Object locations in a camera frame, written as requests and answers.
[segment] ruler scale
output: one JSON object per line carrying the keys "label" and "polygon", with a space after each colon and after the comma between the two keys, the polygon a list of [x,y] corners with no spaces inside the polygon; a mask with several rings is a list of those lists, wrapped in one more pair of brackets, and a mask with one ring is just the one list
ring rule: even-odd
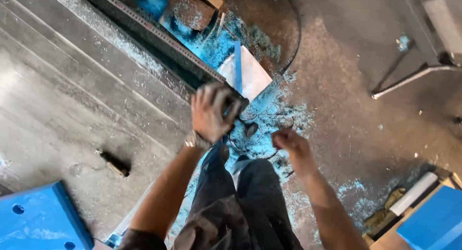
{"label": "ruler scale", "polygon": [[141,24],[144,28],[146,28],[149,32],[154,34],[159,39],[165,41],[170,47],[175,49],[177,52],[181,53],[185,58],[187,58],[192,63],[196,64],[199,68],[210,74],[213,78],[220,82],[226,82],[225,78],[212,69],[210,66],[205,64],[200,58],[198,58],[195,54],[193,54],[190,50],[183,47],[181,44],[173,40],[170,36],[159,30],[150,22],[146,21],[141,15],[137,14],[133,10],[131,10],[128,6],[122,3],[119,0],[107,0],[109,3],[117,7],[117,9],[124,12],[130,18]]}

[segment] forearm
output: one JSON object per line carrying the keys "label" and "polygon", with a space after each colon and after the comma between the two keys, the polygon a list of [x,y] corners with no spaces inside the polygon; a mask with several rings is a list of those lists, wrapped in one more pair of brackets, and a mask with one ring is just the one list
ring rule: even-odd
{"label": "forearm", "polygon": [[151,232],[165,238],[175,221],[197,163],[205,151],[183,147],[162,171],[130,224],[131,229]]}
{"label": "forearm", "polygon": [[367,249],[334,190],[319,170],[301,178],[326,250]]}

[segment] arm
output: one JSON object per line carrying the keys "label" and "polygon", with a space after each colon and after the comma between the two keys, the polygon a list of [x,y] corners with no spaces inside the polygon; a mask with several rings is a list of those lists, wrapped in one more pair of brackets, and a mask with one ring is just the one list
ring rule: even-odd
{"label": "arm", "polygon": [[[226,98],[231,91],[221,83],[209,84],[197,90],[191,98],[193,130],[213,143],[227,133],[236,118],[240,103],[223,115]],[[184,146],[162,171],[136,211],[130,228],[155,234],[164,239],[178,215],[193,171],[206,150]]]}
{"label": "arm", "polygon": [[289,161],[314,210],[324,248],[369,249],[334,190],[319,172],[308,141],[291,129],[283,129],[273,133],[273,144],[276,148],[289,152]]}

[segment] wristwatch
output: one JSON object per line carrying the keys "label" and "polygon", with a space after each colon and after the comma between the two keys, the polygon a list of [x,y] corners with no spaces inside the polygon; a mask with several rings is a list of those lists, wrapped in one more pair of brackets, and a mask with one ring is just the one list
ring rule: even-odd
{"label": "wristwatch", "polygon": [[202,138],[196,131],[192,131],[188,134],[188,136],[184,139],[184,143],[187,147],[201,148],[206,151],[213,145],[211,142]]}

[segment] dark pants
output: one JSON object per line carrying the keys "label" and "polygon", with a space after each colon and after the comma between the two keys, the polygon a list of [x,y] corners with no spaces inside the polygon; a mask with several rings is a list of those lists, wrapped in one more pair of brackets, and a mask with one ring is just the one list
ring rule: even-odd
{"label": "dark pants", "polygon": [[236,190],[233,177],[225,169],[227,157],[220,153],[223,146],[222,143],[215,144],[202,163],[189,216],[234,194],[246,204],[263,210],[270,220],[282,221],[285,227],[290,228],[279,177],[272,164],[267,160],[236,162],[238,167],[239,164],[246,164],[241,168]]}

